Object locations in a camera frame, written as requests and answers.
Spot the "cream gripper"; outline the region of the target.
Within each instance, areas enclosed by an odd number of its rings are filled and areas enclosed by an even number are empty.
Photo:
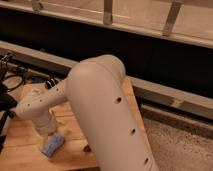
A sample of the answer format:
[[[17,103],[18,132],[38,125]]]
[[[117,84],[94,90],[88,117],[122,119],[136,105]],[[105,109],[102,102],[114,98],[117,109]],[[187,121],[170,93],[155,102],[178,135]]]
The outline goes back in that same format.
[[[49,111],[45,111],[43,114],[35,117],[33,124],[40,135],[54,133],[57,128],[56,118]]]

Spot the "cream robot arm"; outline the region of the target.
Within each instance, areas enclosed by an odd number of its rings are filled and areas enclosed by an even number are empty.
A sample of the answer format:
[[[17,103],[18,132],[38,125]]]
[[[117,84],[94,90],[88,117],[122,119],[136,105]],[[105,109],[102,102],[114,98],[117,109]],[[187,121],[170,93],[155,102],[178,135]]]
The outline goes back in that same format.
[[[23,98],[15,113],[51,132],[56,121],[48,109],[68,102],[101,171],[159,171],[122,90],[125,76],[113,55],[83,60],[53,88]]]

